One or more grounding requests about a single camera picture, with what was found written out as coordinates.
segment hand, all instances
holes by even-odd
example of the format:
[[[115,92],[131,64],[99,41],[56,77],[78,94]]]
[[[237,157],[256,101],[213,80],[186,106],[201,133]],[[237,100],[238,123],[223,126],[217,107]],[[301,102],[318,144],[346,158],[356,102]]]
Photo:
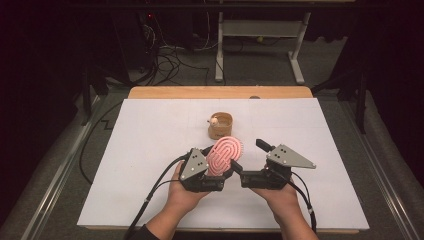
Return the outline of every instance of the hand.
[[[208,192],[194,193],[185,190],[178,180],[182,161],[175,168],[169,185],[168,200],[162,211],[154,216],[146,224],[147,228],[153,235],[159,239],[172,239],[175,229],[180,220],[191,210],[193,210],[199,201],[208,195]]]
[[[318,239],[303,218],[296,190],[286,184],[280,190],[252,188],[252,191],[268,203],[274,219],[280,225],[283,239]]]
[[[252,191],[266,200],[279,225],[286,224],[293,217],[302,216],[296,190],[289,184],[280,190],[252,188]]]
[[[164,209],[171,209],[173,212],[181,214],[181,217],[193,210],[199,201],[209,194],[209,192],[194,193],[185,190],[183,185],[178,181],[182,161],[180,161],[175,168],[174,175],[172,176],[171,184],[169,185],[168,200]]]

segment white paper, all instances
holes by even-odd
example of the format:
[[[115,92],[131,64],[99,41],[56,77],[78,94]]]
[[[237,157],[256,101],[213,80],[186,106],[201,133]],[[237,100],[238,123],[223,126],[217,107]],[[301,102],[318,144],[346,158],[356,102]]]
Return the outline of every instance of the white paper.
[[[128,227],[168,164],[193,147],[214,144],[210,116],[228,112],[232,135],[243,142],[239,163],[260,170],[266,153],[257,138],[284,144],[317,165],[293,168],[306,182],[319,229],[368,229],[368,223],[316,99],[127,99],[81,212],[78,225]],[[174,168],[163,179],[169,180]],[[303,190],[299,180],[295,183]],[[168,185],[160,187],[138,225],[164,205]],[[309,214],[299,195],[305,219]],[[179,224],[190,229],[278,228],[265,201],[241,188],[234,173],[222,192],[213,192]]]

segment person's wrist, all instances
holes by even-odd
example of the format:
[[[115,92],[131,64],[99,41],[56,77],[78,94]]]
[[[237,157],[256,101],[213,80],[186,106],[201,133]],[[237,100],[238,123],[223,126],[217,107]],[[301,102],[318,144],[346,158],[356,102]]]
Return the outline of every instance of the person's wrist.
[[[175,219],[181,220],[190,211],[176,205],[166,204],[162,209],[162,212],[168,214],[168,216],[171,216]]]
[[[159,239],[171,239],[184,215],[180,209],[165,205],[156,216],[146,223],[146,227]]]
[[[287,226],[292,222],[299,221],[303,218],[302,211],[297,204],[285,204],[281,207],[281,204],[267,202],[274,219],[280,225],[280,227]]]

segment cable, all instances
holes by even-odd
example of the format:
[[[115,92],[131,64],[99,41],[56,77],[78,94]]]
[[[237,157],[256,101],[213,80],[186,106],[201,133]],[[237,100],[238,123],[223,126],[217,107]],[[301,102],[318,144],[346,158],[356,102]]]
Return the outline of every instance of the cable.
[[[152,64],[152,67],[149,68],[149,71],[147,73],[145,73],[143,76],[141,76],[137,80],[131,81],[131,82],[134,83],[134,85],[136,85],[136,86],[140,86],[140,83],[147,81],[151,78],[154,78],[156,73],[157,73],[157,67],[156,67],[155,64]],[[128,86],[127,84],[112,82],[108,79],[106,79],[106,83],[110,86],[117,87],[117,88],[131,88],[131,86]]]
[[[181,59],[178,57],[177,50],[175,50],[175,58],[176,58],[176,59],[178,59],[178,61],[179,61],[179,63],[180,63],[181,65],[184,65],[184,66],[186,66],[186,67],[193,68],[193,69],[199,69],[199,70],[206,70],[206,75],[205,75],[205,86],[207,86],[207,85],[208,85],[208,74],[209,74],[209,70],[210,70],[208,67],[194,67],[194,66],[191,66],[191,65],[188,65],[188,64],[184,63],[184,62],[183,62],[183,61],[181,61]]]
[[[180,67],[180,63],[179,62],[174,62],[174,61],[172,61],[169,58],[169,57],[173,57],[172,55],[168,55],[168,56],[166,56],[166,55],[158,55],[158,57],[162,57],[162,58],[165,58],[165,59],[168,60],[168,61],[163,61],[163,62],[161,62],[161,63],[158,64],[158,70],[159,70],[159,73],[162,74],[162,76],[165,76],[162,72],[173,72],[175,69],[177,69],[177,68]],[[171,64],[172,68],[170,70],[168,70],[168,69],[161,69],[160,66],[163,65],[163,64],[165,64],[165,63]]]
[[[154,75],[148,80],[148,82],[146,83],[145,86],[151,86],[153,85],[154,80],[156,79],[156,74],[159,71],[159,56],[158,54],[156,54],[155,59],[154,59],[154,63],[153,65],[155,66],[155,73]]]
[[[162,185],[164,185],[165,183],[170,183],[170,182],[178,182],[179,180],[168,180],[168,181],[165,181],[165,182],[162,182],[161,184],[159,184],[157,187],[156,187],[156,189],[155,189],[155,191],[156,190],[158,190],[158,188],[160,188]]]
[[[208,49],[212,49],[215,48],[216,46],[218,46],[218,43],[215,43],[214,45],[207,47],[207,48],[202,48],[202,49],[193,49],[194,51],[203,51],[203,50],[208,50]]]
[[[96,129],[96,127],[97,127],[97,125],[103,120],[103,118],[108,114],[108,113],[110,113],[114,108],[116,108],[117,106],[119,106],[119,105],[121,105],[123,103],[123,101],[121,101],[121,102],[119,102],[119,103],[117,103],[117,104],[115,104],[115,105],[113,105],[109,110],[107,110],[100,118],[99,118],[99,120],[97,120],[97,122],[94,124],[94,126],[90,129],[90,132],[88,133],[88,135],[87,135],[87,138],[86,138],[86,140],[85,140],[85,142],[84,142],[84,145],[82,146],[82,149],[81,149],[81,153],[80,153],[80,157],[79,157],[79,161],[78,161],[78,164],[79,164],[79,169],[80,169],[80,172],[81,172],[81,174],[82,174],[82,176],[85,178],[85,180],[88,182],[88,184],[90,184],[90,185],[92,185],[93,184],[93,181],[91,181],[88,177],[87,177],[87,175],[85,174],[85,172],[84,172],[84,169],[82,168],[82,156],[84,155],[84,151],[85,151],[85,148],[87,147],[87,143],[88,143],[88,140],[90,139],[90,137],[91,137],[91,134],[93,133],[93,131],[94,131],[94,129]]]
[[[150,48],[149,48],[149,49],[152,49],[152,48],[153,48],[153,46],[155,46],[155,42],[156,42],[156,34],[155,34],[155,31],[153,30],[153,28],[152,28],[152,27],[150,27],[150,26],[148,26],[148,25],[146,25],[146,24],[144,24],[144,25],[143,25],[143,27],[145,27],[145,28],[147,28],[147,29],[149,30],[148,35],[146,36],[146,40],[147,40],[147,41],[149,41],[150,33],[152,33],[152,44],[151,44],[151,46],[150,46]]]
[[[243,43],[243,40],[241,40],[241,38],[238,38],[238,37],[226,37],[225,39],[235,39],[235,40],[238,40],[240,42],[240,49],[238,49],[236,51],[232,51],[232,50],[228,50],[228,49],[222,49],[222,51],[227,52],[227,53],[239,53],[239,52],[243,51],[244,43]]]
[[[171,70],[169,70],[169,73],[168,73],[168,75],[166,75],[166,76],[165,76],[165,75],[163,75],[163,74],[161,73],[161,70],[159,70],[159,73],[161,73],[163,76],[165,76],[165,78],[164,78],[164,79],[162,79],[162,80],[160,80],[159,82],[157,82],[157,83],[153,84],[153,86],[157,86],[157,85],[159,85],[159,84],[161,84],[161,83],[163,83],[163,82],[166,82],[166,81],[171,81],[171,82],[173,82],[173,83],[175,83],[175,84],[181,85],[180,83],[176,83],[176,82],[174,82],[174,81],[172,81],[172,80],[171,80],[171,79],[172,79],[173,77],[175,77],[175,76],[178,74],[178,72],[180,71],[180,69],[179,69],[179,63],[176,63],[176,62],[171,61],[171,59],[169,59],[167,56],[158,55],[158,57],[163,57],[163,58],[168,59],[168,62],[172,65],[172,69],[171,69]]]
[[[194,49],[196,51],[202,51],[202,50],[207,49],[207,46],[209,44],[209,38],[210,38],[210,34],[211,34],[211,24],[210,24],[210,19],[209,19],[209,12],[206,12],[206,18],[208,19],[208,38],[206,39],[206,43],[202,48]]]
[[[297,178],[299,178],[299,180],[303,183],[303,186],[305,186],[305,190],[306,190],[306,196],[308,197],[308,201],[309,201],[309,203],[311,203],[311,198],[309,197],[309,190],[308,190],[308,187],[306,186],[306,183],[303,181],[303,179],[299,176],[299,175],[297,175],[297,173],[295,173],[295,172],[292,172]]]
[[[316,233],[317,232],[317,222],[316,222],[315,212],[314,212],[314,209],[312,208],[312,205],[311,205],[311,202],[309,201],[309,199],[305,196],[305,194],[303,193],[303,191],[298,186],[296,186],[296,184],[294,184],[290,180],[287,180],[281,173],[276,172],[276,171],[274,171],[272,169],[270,169],[270,171],[272,173],[274,173],[275,175],[279,176],[280,178],[282,178],[284,181],[287,182],[287,184],[289,184],[290,186],[292,186],[298,193],[300,193],[300,195],[302,196],[303,200],[306,203],[306,206],[308,208],[309,215],[311,216],[311,228],[312,228],[312,231],[314,231],[314,233]]]
[[[271,43],[265,43],[265,42],[258,42],[257,38],[253,39],[251,37],[236,37],[239,38],[240,41],[245,41],[245,42],[251,42],[251,43],[255,43],[258,45],[264,45],[264,46],[272,46],[275,45],[276,43],[278,43],[280,40],[282,40],[282,37],[277,37],[274,41],[272,41]]]
[[[160,186],[160,181],[162,181],[162,178],[165,176],[165,174],[169,171],[169,169],[174,166],[176,163],[178,163],[181,160],[184,160],[188,157],[188,154],[183,155],[178,157],[177,159],[175,159],[174,161],[172,161],[163,171],[163,173],[160,175],[160,177],[158,178],[158,180],[156,181],[156,183],[153,185],[152,190],[150,190],[150,193],[147,195],[146,199],[144,200],[143,205],[140,208],[140,211],[137,213],[136,217],[134,218],[133,222],[131,223],[130,227],[128,228],[127,232],[125,233],[124,239],[129,239],[131,238],[131,236],[134,234],[134,228],[135,225],[137,224],[138,220],[140,220],[140,217],[143,215],[144,211],[147,208],[147,205],[149,204],[150,200],[153,197],[153,194],[155,193],[155,191],[158,189],[158,187]]]
[[[162,42],[163,42],[166,46],[170,47],[170,46],[168,45],[168,43],[166,43],[166,42],[165,42],[165,37],[164,37],[164,35],[163,35],[162,28],[160,27],[158,20],[156,19],[156,17],[154,17],[154,19],[155,19],[155,22],[156,22],[156,26],[157,26],[157,27],[158,27],[158,29],[159,29],[159,33],[160,33],[160,36],[161,36],[161,38],[162,38]]]

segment sleeve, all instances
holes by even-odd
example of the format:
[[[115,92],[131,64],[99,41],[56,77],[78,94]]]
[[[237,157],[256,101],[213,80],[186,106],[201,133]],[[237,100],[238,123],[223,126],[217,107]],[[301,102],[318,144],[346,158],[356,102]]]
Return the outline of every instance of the sleeve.
[[[132,235],[130,240],[159,240],[153,233],[147,229],[146,224]]]

